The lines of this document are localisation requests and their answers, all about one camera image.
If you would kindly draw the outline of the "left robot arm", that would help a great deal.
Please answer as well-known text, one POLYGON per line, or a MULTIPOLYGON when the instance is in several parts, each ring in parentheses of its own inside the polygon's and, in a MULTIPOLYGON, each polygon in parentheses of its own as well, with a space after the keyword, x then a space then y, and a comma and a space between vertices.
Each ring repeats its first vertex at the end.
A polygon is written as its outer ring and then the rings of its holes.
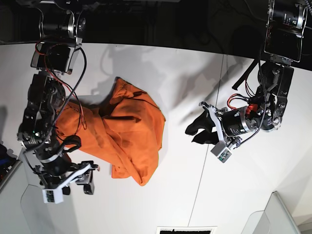
POLYGON ((201 102, 203 113, 185 133, 198 144, 211 144, 216 156, 229 155, 231 149, 245 143, 243 134, 254 137, 259 131, 280 127, 288 103, 293 78, 292 64, 300 62, 304 31, 312 14, 309 0, 271 0, 268 4, 266 37, 260 53, 265 62, 254 59, 233 85, 245 86, 246 94, 232 94, 224 108, 201 102))

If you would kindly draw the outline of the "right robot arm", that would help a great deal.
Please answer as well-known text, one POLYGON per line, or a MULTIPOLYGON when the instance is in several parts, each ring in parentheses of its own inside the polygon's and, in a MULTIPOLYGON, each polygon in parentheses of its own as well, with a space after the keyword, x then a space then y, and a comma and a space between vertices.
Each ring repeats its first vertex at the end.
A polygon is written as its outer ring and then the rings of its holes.
POLYGON ((69 153, 78 150, 81 139, 77 132, 60 138, 57 121, 76 90, 60 79, 71 74, 78 54, 83 53, 85 5, 79 0, 20 0, 19 5, 40 12, 39 41, 31 67, 37 69, 28 90, 27 106, 17 134, 25 153, 33 153, 39 165, 32 171, 43 186, 47 202, 70 194, 71 182, 81 185, 85 194, 94 193, 92 161, 74 163, 69 153))

